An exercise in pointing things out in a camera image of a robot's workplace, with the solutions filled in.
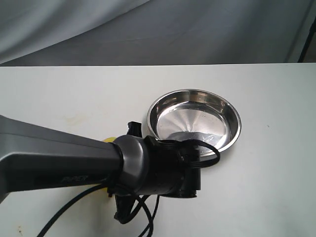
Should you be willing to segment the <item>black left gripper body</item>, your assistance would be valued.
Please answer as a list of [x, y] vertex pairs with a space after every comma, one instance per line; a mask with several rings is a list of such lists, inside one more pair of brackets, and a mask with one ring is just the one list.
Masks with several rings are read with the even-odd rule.
[[200, 190], [200, 172], [190, 171], [184, 163], [184, 150], [178, 142], [123, 135], [114, 140], [123, 165], [118, 183], [138, 195], [169, 198], [195, 198]]

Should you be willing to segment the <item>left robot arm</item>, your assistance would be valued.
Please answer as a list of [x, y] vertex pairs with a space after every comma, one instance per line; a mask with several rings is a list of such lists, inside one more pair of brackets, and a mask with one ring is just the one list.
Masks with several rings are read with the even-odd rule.
[[187, 162], [198, 151], [175, 141], [142, 137], [141, 124], [104, 143], [81, 136], [0, 118], [0, 197], [11, 192], [104, 184], [116, 197], [115, 219], [129, 222], [139, 211], [123, 188], [147, 198], [194, 198], [200, 171]]

